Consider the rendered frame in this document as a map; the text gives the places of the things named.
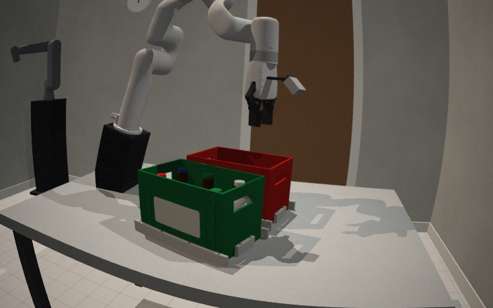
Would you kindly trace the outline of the white bottle with grey label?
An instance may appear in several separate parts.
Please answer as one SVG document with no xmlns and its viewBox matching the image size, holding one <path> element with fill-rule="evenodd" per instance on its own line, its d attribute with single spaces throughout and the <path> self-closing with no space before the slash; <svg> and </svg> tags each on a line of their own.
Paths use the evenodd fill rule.
<svg viewBox="0 0 493 308">
<path fill-rule="evenodd" d="M 238 187 L 244 183 L 245 183 L 245 181 L 243 181 L 243 180 L 235 180 L 233 187 Z M 251 202 L 252 201 L 248 196 L 244 196 L 244 197 L 234 201 L 234 211 L 247 205 L 247 204 L 249 204 L 249 203 L 251 203 Z"/>
</svg>

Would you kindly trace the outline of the red plastic crate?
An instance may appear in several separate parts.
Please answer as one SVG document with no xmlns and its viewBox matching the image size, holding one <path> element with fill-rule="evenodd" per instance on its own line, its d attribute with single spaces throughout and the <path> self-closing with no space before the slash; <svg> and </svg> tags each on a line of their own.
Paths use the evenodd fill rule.
<svg viewBox="0 0 493 308">
<path fill-rule="evenodd" d="M 265 176 L 262 219 L 274 222 L 277 211 L 283 206 L 288 210 L 293 157 L 214 147 L 196 162 Z"/>
</svg>

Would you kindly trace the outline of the green plastic crate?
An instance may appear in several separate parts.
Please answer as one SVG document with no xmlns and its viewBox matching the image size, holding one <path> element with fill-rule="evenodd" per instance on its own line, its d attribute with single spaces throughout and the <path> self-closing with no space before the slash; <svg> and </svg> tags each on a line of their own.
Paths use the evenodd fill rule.
<svg viewBox="0 0 493 308">
<path fill-rule="evenodd" d="M 186 184 L 177 180 L 186 167 Z M 157 175 L 172 172 L 172 179 Z M 213 174 L 216 192 L 202 187 L 203 173 Z M 233 188 L 235 180 L 244 184 Z M 171 235 L 232 258 L 235 246 L 254 235 L 260 238 L 265 176 L 178 159 L 157 165 L 140 198 L 141 221 Z M 235 210 L 234 201 L 251 203 Z"/>
</svg>

